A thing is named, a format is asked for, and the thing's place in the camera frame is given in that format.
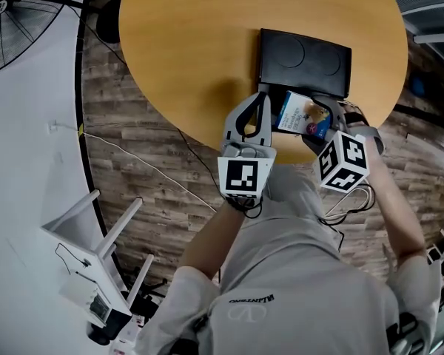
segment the white t-shirt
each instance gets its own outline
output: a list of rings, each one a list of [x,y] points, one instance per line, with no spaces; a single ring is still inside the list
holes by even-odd
[[[431,344],[440,286],[439,264],[424,257],[385,284],[342,263],[313,220],[272,218],[240,231],[220,288],[194,268],[178,269],[135,351],[168,354],[183,337],[198,341],[200,355],[388,354],[386,329],[403,311],[425,324]]]

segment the person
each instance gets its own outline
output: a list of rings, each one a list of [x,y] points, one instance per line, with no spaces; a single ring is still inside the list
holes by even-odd
[[[333,231],[318,221],[315,185],[291,165],[274,165],[260,217],[246,219],[225,202],[189,243],[135,352],[390,354],[387,329],[408,312],[422,328],[419,354],[428,354],[440,267],[427,263],[420,222],[373,138],[366,151],[397,259],[386,283],[340,260]],[[222,266],[217,287],[211,280]]]

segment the white wall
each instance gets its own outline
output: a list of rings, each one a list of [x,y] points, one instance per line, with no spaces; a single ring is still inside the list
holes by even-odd
[[[42,250],[39,226],[88,193],[75,133],[47,133],[51,120],[75,125],[77,29],[78,18],[65,7],[0,71],[0,355],[109,351],[87,338],[87,323],[72,306],[43,287],[60,260],[30,262]],[[95,242],[100,229],[92,210],[86,214],[84,236]]]

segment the wooden table top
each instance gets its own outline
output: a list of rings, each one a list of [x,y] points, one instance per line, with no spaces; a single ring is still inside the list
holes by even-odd
[[[408,63],[395,0],[122,0],[125,60],[150,103],[194,139],[219,149],[227,114],[256,92],[260,28],[352,48],[348,100],[372,126],[400,96]],[[315,159],[299,136],[273,133],[277,161]]]

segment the floor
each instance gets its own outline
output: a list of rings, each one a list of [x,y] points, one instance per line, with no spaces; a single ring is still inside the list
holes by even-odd
[[[95,17],[91,16],[88,22],[95,25]],[[119,46],[112,48],[123,57]],[[217,208],[222,200],[208,171],[188,150],[178,130],[141,94],[128,69],[89,30],[83,58],[85,130],[137,154]],[[444,75],[434,56],[411,44],[410,70],[418,67],[436,69]],[[444,115],[444,104],[415,98],[407,89],[403,90],[399,104]],[[417,213],[428,243],[432,243],[444,228],[444,130],[393,112],[380,132],[386,143],[385,161]],[[216,175],[218,153],[186,139]],[[136,196],[144,200],[118,238],[116,254],[123,270],[133,275],[145,255],[152,253],[155,261],[145,282],[171,280],[185,245],[212,212],[174,183],[115,147],[88,138],[87,148],[93,181],[101,190],[99,203],[107,228]],[[297,168],[312,176],[310,165]],[[325,189],[320,193],[326,209],[341,197]],[[361,194],[354,195],[344,209],[355,208],[362,200]],[[349,216],[340,229],[346,235],[341,249],[343,259],[383,279],[387,265],[382,244],[387,244],[387,239],[378,207]]]

